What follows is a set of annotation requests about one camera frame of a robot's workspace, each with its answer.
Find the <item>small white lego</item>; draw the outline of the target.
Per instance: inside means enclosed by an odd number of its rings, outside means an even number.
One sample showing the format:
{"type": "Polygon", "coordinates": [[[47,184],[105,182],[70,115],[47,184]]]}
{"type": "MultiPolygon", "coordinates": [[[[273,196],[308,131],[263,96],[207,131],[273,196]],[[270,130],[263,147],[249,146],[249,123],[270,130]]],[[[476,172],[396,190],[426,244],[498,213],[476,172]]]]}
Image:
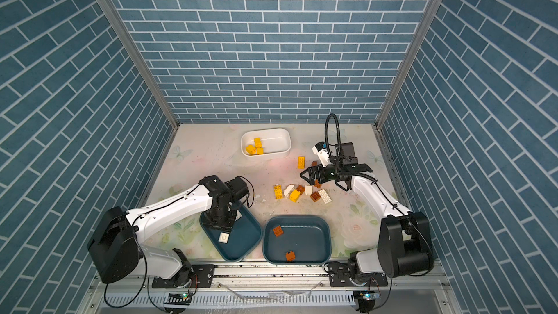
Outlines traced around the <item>small white lego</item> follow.
{"type": "Polygon", "coordinates": [[[228,243],[229,237],[230,237],[229,233],[221,233],[219,234],[218,241],[219,243],[226,244],[228,243]]]}

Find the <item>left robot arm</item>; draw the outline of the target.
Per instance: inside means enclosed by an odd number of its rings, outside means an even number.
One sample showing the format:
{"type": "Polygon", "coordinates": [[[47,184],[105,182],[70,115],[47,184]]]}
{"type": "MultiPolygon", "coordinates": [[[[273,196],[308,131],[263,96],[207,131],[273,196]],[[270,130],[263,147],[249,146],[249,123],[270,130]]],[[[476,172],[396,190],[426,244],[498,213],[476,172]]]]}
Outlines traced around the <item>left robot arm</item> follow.
{"type": "Polygon", "coordinates": [[[189,285],[193,269],[185,254],[180,249],[147,247],[145,241],[195,214],[201,214],[205,228],[230,233],[251,187],[241,176],[223,182],[212,175],[156,204],[128,211],[119,206],[109,209],[87,244],[101,281],[109,284],[143,275],[170,281],[173,287],[189,285]]]}

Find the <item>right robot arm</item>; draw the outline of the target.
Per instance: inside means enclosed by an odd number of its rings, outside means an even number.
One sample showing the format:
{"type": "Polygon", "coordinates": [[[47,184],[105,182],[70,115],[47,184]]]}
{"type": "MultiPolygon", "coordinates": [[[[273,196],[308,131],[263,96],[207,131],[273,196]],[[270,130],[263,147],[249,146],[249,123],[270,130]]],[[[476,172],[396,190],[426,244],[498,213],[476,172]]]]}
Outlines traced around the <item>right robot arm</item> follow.
{"type": "Polygon", "coordinates": [[[393,279],[399,276],[424,276],[434,267],[430,223],[422,212],[412,212],[388,195],[372,168],[360,164],[351,142],[334,146],[318,142],[312,152],[319,163],[301,172],[309,184],[335,182],[342,190],[354,191],[380,220],[379,240],[375,249],[354,252],[348,266],[354,281],[362,282],[372,273],[393,279]]]}

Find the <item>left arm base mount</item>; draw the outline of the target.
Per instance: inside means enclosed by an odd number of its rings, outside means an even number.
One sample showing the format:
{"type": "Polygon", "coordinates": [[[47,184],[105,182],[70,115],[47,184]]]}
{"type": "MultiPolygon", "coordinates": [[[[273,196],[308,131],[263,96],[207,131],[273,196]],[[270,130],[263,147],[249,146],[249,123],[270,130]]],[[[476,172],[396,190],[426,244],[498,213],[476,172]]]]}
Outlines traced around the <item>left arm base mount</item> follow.
{"type": "Polygon", "coordinates": [[[215,266],[210,264],[192,265],[182,267],[170,279],[155,277],[152,282],[154,289],[179,289],[179,288],[210,288],[213,281],[215,266]]]}

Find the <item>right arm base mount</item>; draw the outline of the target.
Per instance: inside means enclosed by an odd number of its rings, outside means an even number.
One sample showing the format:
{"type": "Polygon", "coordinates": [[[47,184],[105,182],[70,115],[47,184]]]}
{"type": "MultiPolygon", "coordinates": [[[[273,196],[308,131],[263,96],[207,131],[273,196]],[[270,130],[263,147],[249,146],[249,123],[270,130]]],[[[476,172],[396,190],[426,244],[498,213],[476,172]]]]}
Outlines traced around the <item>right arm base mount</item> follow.
{"type": "Polygon", "coordinates": [[[388,285],[387,277],[382,271],[379,273],[363,273],[354,260],[349,260],[348,263],[330,261],[323,265],[323,269],[328,275],[331,287],[382,287],[388,285]]]}

